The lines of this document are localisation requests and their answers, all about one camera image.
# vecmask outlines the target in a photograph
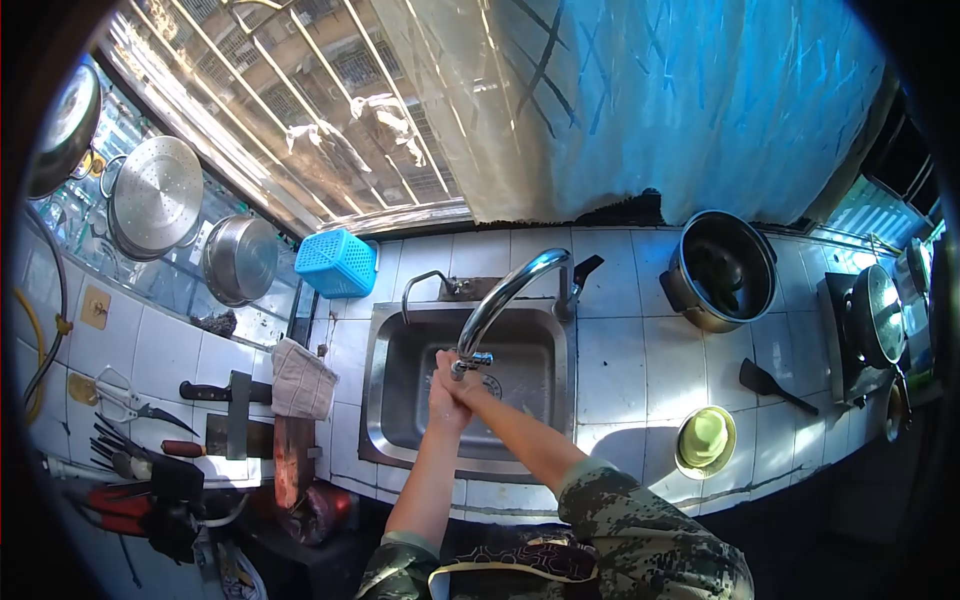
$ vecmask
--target black spatula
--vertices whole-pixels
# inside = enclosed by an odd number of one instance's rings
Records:
[[[773,375],[758,367],[749,358],[744,358],[743,364],[740,365],[740,385],[761,396],[780,396],[811,415],[820,414],[820,410],[816,406],[785,392]]]

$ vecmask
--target hand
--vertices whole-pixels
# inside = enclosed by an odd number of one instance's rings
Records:
[[[441,383],[440,372],[442,369],[433,371],[433,381],[430,382],[430,396],[427,403],[430,406],[430,421],[427,427],[441,427],[460,437],[460,434],[467,427],[473,413],[467,406],[450,395]]]
[[[437,351],[437,371],[440,372],[440,382],[444,388],[450,392],[456,400],[467,403],[469,393],[480,389],[486,391],[483,386],[483,377],[477,371],[467,371],[464,373],[463,381],[454,381],[450,367],[459,357],[452,350]],[[434,372],[434,382],[438,379],[437,372]]]

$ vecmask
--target gas stove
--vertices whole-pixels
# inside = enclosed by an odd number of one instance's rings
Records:
[[[855,340],[848,337],[847,294],[853,290],[856,275],[826,273],[817,284],[820,314],[824,319],[824,338],[830,364],[830,394],[834,402],[863,407],[866,395],[893,384],[893,369],[875,369],[863,361]]]

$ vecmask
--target chrome faucet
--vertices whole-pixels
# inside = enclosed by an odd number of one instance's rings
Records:
[[[464,373],[467,371],[487,367],[493,363],[492,354],[476,351],[480,346],[480,340],[510,300],[545,273],[560,269],[560,292],[557,295],[557,301],[553,304],[554,316],[562,323],[573,318],[577,309],[577,300],[584,291],[587,276],[603,264],[604,260],[594,254],[575,266],[571,282],[568,265],[572,260],[570,252],[563,248],[552,248],[541,252],[527,264],[513,269],[493,286],[493,289],[480,301],[480,305],[473,309],[473,313],[460,333],[460,340],[457,342],[459,359],[451,367],[455,381],[463,380]]]

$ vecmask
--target stainless steel sink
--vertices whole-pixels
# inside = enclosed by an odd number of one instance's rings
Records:
[[[364,373],[360,458],[409,468],[426,428],[427,395],[438,349],[456,348],[479,302],[411,304],[404,324],[400,303],[375,304]],[[481,370],[487,389],[520,411],[572,439],[576,389],[575,322],[561,324],[554,301],[514,300],[480,344],[496,361]],[[457,476],[493,481],[531,481],[490,429],[474,417],[464,430]]]

